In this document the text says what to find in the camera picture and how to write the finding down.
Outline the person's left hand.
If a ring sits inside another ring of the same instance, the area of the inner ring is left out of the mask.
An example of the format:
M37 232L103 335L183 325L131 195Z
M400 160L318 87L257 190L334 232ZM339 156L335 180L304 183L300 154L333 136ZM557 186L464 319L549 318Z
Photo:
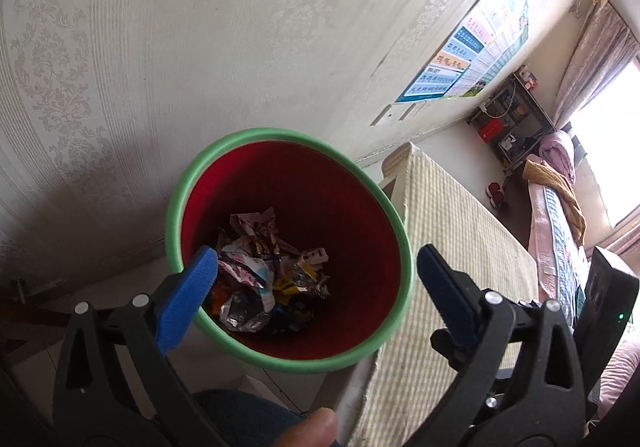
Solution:
M330 447L336 441L338 418L330 408L320 408L286 430L273 447Z

